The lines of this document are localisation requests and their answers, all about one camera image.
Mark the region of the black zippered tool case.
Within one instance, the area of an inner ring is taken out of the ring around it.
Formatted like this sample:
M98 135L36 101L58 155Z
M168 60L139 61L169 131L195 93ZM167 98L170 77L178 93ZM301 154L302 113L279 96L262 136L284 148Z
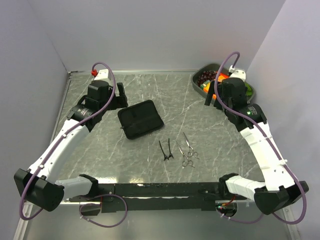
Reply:
M121 129L129 140L140 138L161 129L164 122L152 100L146 100L117 113Z

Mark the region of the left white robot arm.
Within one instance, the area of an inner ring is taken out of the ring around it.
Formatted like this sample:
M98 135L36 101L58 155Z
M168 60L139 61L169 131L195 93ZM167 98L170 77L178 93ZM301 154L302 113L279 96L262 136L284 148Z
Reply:
M99 182L94 177L81 174L76 178L58 180L66 161L78 144L93 130L106 111L128 107L124 85L115 79L112 71L101 76L93 70L94 80L88 85L87 93L71 108L64 124L45 152L27 170L18 169L14 182L20 194L19 215L23 220L25 201L48 212L56 209L61 201L82 196L87 201L99 195Z

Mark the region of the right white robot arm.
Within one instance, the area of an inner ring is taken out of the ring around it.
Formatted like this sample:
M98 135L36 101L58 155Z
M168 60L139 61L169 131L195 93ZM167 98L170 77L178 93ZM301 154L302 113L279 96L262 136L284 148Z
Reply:
M223 199L233 195L253 200L265 215L296 203L306 201L309 186L299 181L290 171L270 132L267 118L261 107L248 103L248 86L245 72L232 70L231 75L205 70L200 75L207 97L214 107L222 110L245 139L262 172L263 181L254 181L230 173L219 179L218 193Z

